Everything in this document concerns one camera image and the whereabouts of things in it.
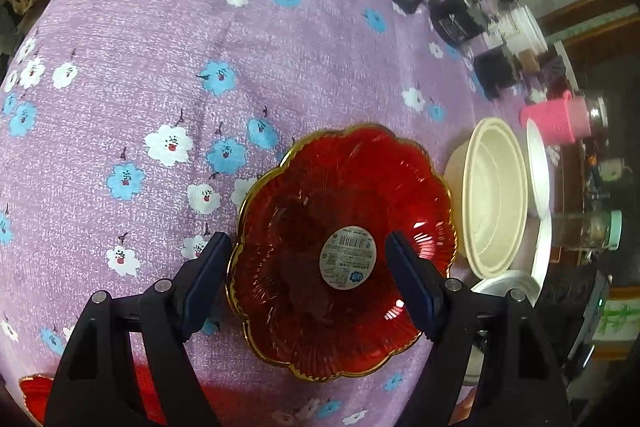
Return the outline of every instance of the beige bowl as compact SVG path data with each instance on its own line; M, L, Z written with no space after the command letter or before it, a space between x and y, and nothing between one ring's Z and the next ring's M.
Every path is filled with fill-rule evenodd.
M506 122L482 120L451 155L444 179L462 238L458 252L480 279L504 273L518 253L527 218L527 170Z

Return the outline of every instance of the purple tablecloth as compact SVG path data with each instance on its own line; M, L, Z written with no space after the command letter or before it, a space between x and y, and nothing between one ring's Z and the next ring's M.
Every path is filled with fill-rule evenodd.
M140 292L195 256L206 228L233 234L248 186L292 139L375 121L442 172L482 118L517 126L523 97L485 99L471 57L426 8L391 0L52 0L0 94L12 394L54 373L96 289ZM319 385L258 360L225 303L219 322L186 349L202 382L235 397L218 411L228 427L391 426L430 350L421 339L368 377Z

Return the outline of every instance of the gold rim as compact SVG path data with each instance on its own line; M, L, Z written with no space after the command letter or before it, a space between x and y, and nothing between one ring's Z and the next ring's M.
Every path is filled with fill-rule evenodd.
M24 405L24 410L29 415L29 418L31 419L31 421L33 421L36 425L39 425L40 427L42 427L42 423L40 423L38 420L36 420L35 416L31 413L31 411L27 407L27 397L24 394L24 391L22 390L22 386L21 386L22 382L35 380L36 378L44 378L45 380L53 381L53 378L48 377L47 375L41 375L41 374L38 373L36 375L31 375L30 377L22 377L22 378L20 378L18 380L18 387L20 388L20 392L22 393L22 403Z
M449 277L450 268L451 268L453 262L455 261L456 255L458 253L458 233L456 231L456 227L454 226L453 221L452 221L452 217L451 217L451 192L449 190L449 187L448 187L447 183L444 181L443 177L440 174L438 174L436 171L434 171L433 163L431 162L431 157L429 156L429 153L425 150L425 148L422 147L422 145L420 145L419 143L417 143L417 142L415 142L413 140L409 140L409 139L406 139L406 138L400 138L400 137L396 136L387 127L385 127L383 125L380 125L380 124L376 124L376 123L356 124L356 125L349 126L349 127L345 128L344 130L320 130L320 131L315 131L313 133L310 133L310 134L306 135L305 137L303 137L302 139L298 140L297 142L295 142L292 145L292 147L289 150L289 152L287 152L287 154L282 159L282 162L280 162L280 165L278 165L277 167L271 169L269 172L267 172L266 174L261 176L260 179L258 179L258 181L255 182L255 184L247 192L247 195L244 198L244 201L242 202L242 205L240 207L240 215L239 215L239 218L238 218L238 234L237 234L238 238L237 238L237 243L236 243L234 251L233 251L233 253L231 255L231 259L229 260L229 264L228 264L228 266L226 268L225 290L226 290L226 299L228 300L229 305L231 306L231 309L233 310L233 312L238 317L240 317L240 319L242 320L242 333L244 333L244 337L245 337L247 343L249 344L249 347L251 347L252 351L255 353L255 355L260 360L262 360L263 362L267 362L267 363L269 363L271 365L275 365L276 367L288 367L289 370L296 377L298 377L298 378L300 378L302 380L306 380L306 381L321 382L321 381L335 380L335 378L338 378L338 377L350 377L350 378L366 377L367 375L370 375L371 373L379 370L380 367L385 365L385 363L388 362L389 359L392 356L398 355L399 353L402 353L403 351L405 351L405 350L409 349L411 346L413 346L417 342L417 340L420 338L420 335L422 334L421 331L418 331L418 334L408 344L406 344L403 347L400 347L399 349L393 350L391 353L386 355L382 360L380 360L371 369L367 369L366 371L362 371L360 373L350 373L349 371L339 371L338 373L336 373L335 375L331 375L330 377L315 378L315 377L310 377L309 375L304 375L291 362L282 362L280 360L270 359L269 357L265 356L265 354L263 352L261 352L261 350L255 344L254 338L252 337L252 334L251 334L251 327L250 327L250 324L249 324L250 318L248 317L248 315L246 315L244 313L244 311L242 310L242 307L240 306L240 303L238 302L238 298L236 297L236 288L235 288L235 285L234 285L234 279L233 279L233 277L231 277L231 272L234 269L236 263L238 262L238 258L240 256L240 254L242 253L242 248L244 247L244 225L245 225L245 221L246 221L246 215L248 213L247 209L249 208L249 206L250 206L252 200L255 198L256 194L268 182L270 182L271 180L273 180L274 178L276 178L280 174L283 174L287 170L287 168L289 168L289 165L290 165L292 159L295 158L296 154L300 150L302 150L302 148L304 146L308 145L309 143L311 143L311 142L313 142L313 141L315 141L315 140L317 140L319 138L323 138L323 137L327 137L327 136L337 136L337 137L348 136L349 134L351 134L351 133L353 133L355 131L358 131L358 130L362 130L364 128L374 128L374 129L378 129L380 131L383 131L384 133L388 134L389 136L392 136L399 144L410 145L412 147L417 148L425 156L425 158L427 158L427 161L429 163L429 167L430 167L430 170L431 170L431 174L436 176L436 178L440 181L442 186L447 191L447 197L449 198L449 210L447 211L447 214L448 214L449 226L451 227L451 230L453 231L454 249L453 249L453 254L451 256L451 260L449 261L449 264L447 265L447 270L446 270L447 277Z

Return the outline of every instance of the glass jar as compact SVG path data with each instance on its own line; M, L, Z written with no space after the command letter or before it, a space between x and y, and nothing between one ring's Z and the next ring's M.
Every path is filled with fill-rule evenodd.
M553 214L551 245L569 250L616 250L622 233L622 212Z

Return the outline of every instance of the red plate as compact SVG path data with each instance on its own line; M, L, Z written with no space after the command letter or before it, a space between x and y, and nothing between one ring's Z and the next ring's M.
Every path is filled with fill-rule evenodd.
M361 273L321 265L345 227L366 230L360 247L376 250ZM375 124L297 142L247 195L229 265L229 302L256 355L318 381L367 375L411 346L419 333L384 256L394 230L446 275L456 252L449 193L422 147Z

